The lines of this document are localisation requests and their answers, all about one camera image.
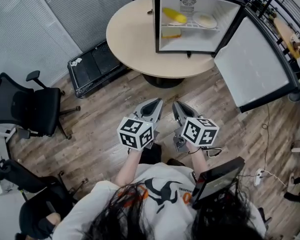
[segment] black hair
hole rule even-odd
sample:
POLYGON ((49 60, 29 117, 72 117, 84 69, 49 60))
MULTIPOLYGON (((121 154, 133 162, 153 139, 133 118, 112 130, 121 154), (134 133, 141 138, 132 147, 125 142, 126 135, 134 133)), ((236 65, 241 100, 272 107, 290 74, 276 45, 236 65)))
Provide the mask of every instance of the black hair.
MULTIPOLYGON (((202 202, 185 238, 262 240, 256 229, 249 227, 250 206, 247 195, 240 190, 225 188, 217 196, 202 202)), ((142 182, 119 188, 103 211, 96 216, 85 232, 84 240, 151 240, 153 229, 141 219, 143 200, 147 192, 142 182)))
POLYGON ((14 236, 14 240, 25 240, 27 238, 26 234, 16 233, 14 236))

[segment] fridge door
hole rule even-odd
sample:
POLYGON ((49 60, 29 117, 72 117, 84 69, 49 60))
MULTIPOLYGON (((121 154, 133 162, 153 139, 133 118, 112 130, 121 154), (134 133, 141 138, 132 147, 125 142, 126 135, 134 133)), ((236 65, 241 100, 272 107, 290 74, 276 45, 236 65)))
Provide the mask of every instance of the fridge door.
POLYGON ((298 79, 263 23, 250 11, 214 58, 237 107, 245 112, 298 88, 298 79))

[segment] power strip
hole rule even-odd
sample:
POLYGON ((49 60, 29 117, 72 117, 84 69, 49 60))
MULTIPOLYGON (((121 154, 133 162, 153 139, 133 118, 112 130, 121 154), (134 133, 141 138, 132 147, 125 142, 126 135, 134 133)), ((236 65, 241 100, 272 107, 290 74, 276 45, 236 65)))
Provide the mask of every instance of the power strip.
POLYGON ((260 184, 261 182, 261 178, 262 178, 262 174, 264 173, 264 170, 262 168, 259 168, 254 175, 254 181, 253 181, 253 185, 256 187, 260 184))

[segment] round table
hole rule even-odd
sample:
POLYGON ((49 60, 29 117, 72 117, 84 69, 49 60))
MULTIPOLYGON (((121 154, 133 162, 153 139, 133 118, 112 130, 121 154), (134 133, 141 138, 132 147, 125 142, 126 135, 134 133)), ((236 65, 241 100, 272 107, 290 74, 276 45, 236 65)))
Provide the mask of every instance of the round table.
POLYGON ((109 21, 106 40, 115 57, 143 74, 152 85, 171 88, 184 78, 214 67, 207 54, 156 53, 152 0, 135 0, 119 9, 109 21))
POLYGON ((278 31, 281 39, 285 42, 286 47, 287 47, 288 51, 291 53, 291 55, 295 59, 300 58, 300 52, 298 50, 294 49, 294 46, 291 44, 291 41, 290 41, 290 38, 294 34, 294 31, 287 24, 285 24, 282 20, 280 20, 278 18, 275 18, 273 23, 274 23, 276 30, 278 31))

